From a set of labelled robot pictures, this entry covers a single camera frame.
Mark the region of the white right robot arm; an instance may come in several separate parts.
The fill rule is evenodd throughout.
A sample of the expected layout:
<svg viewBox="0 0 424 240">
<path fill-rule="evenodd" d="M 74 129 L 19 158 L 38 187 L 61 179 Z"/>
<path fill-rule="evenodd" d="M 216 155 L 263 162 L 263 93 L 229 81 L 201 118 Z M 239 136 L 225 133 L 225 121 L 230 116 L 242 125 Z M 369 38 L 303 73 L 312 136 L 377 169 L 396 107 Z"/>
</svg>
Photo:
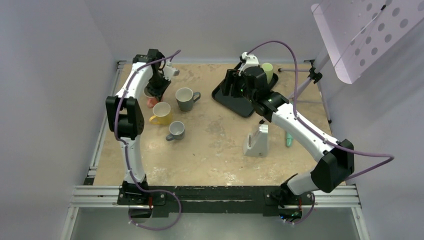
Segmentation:
<svg viewBox="0 0 424 240">
<path fill-rule="evenodd" d="M 347 139 L 339 141 L 303 120 L 286 97 L 270 88 L 260 66 L 228 69 L 220 89 L 225 96 L 246 99 L 258 115 L 289 132 L 316 161 L 314 169 L 281 184 L 279 196 L 284 202 L 292 204 L 300 195 L 316 190 L 330 193 L 353 174 L 353 144 Z"/>
</svg>

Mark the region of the pink mug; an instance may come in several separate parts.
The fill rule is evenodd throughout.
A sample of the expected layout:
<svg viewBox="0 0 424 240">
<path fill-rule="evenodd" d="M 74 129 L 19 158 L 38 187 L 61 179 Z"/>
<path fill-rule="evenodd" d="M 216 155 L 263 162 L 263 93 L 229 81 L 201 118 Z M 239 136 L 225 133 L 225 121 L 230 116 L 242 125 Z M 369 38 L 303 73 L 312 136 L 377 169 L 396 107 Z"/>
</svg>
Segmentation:
<svg viewBox="0 0 424 240">
<path fill-rule="evenodd" d="M 156 97 L 149 93 L 147 87 L 144 88 L 143 94 L 146 97 L 146 105 L 149 109 L 152 109 L 157 103 L 160 102 Z"/>
</svg>

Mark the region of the grey-blue ceramic mug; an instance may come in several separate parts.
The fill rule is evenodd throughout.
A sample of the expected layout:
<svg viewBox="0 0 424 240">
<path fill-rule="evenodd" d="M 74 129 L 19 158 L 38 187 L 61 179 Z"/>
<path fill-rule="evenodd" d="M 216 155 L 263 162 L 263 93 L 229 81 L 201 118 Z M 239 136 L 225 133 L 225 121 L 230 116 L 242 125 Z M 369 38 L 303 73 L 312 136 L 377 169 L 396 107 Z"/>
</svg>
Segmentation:
<svg viewBox="0 0 424 240">
<path fill-rule="evenodd" d="M 190 112 L 194 107 L 194 103 L 200 98 L 200 92 L 194 92 L 191 88 L 188 87 L 182 87 L 175 93 L 175 99 L 179 109 L 182 112 Z"/>
</svg>

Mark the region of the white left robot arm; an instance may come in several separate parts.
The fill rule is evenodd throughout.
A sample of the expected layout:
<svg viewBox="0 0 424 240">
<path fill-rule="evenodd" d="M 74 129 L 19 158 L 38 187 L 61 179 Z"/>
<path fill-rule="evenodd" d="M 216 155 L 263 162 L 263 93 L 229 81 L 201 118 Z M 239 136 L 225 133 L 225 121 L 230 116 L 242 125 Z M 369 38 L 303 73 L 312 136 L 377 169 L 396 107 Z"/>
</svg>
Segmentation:
<svg viewBox="0 0 424 240">
<path fill-rule="evenodd" d="M 132 59 L 131 71 L 123 87 L 105 100 L 108 126 L 120 144 L 124 159 L 120 201 L 127 199 L 142 205 L 152 194 L 142 164 L 140 139 L 145 119 L 138 99 L 145 90 L 155 99 L 162 99 L 174 76 L 175 70 L 171 68 L 174 57 L 166 57 L 158 49 L 137 54 Z"/>
</svg>

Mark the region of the small blue-grey mug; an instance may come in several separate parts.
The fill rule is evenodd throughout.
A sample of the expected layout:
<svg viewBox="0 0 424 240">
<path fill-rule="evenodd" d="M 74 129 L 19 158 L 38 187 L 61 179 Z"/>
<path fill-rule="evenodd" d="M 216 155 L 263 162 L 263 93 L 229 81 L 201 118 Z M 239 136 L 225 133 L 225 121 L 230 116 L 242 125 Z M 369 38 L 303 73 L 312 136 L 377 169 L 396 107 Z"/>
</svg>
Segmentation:
<svg viewBox="0 0 424 240">
<path fill-rule="evenodd" d="M 174 121 L 169 125 L 169 135 L 166 136 L 166 140 L 182 140 L 185 137 L 185 125 L 181 121 Z"/>
</svg>

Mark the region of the green mug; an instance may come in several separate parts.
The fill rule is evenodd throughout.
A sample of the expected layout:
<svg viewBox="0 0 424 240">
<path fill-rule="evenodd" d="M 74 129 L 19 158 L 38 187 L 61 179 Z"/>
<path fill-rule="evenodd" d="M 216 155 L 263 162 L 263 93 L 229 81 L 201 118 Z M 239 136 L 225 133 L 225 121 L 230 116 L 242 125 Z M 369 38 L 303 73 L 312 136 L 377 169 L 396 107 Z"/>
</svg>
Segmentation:
<svg viewBox="0 0 424 240">
<path fill-rule="evenodd" d="M 261 65 L 264 73 L 266 74 L 267 83 L 270 84 L 274 75 L 274 67 L 271 63 L 265 62 Z"/>
</svg>

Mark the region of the yellow mug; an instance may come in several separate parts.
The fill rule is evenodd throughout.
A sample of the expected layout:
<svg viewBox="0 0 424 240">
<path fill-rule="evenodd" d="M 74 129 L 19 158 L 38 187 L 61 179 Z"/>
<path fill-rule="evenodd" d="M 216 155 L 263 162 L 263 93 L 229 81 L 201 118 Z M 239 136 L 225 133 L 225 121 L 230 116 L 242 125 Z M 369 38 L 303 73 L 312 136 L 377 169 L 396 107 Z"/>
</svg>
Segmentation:
<svg viewBox="0 0 424 240">
<path fill-rule="evenodd" d="M 152 108 L 153 116 L 149 123 L 154 125 L 169 125 L 173 122 L 171 106 L 167 102 L 159 102 Z"/>
</svg>

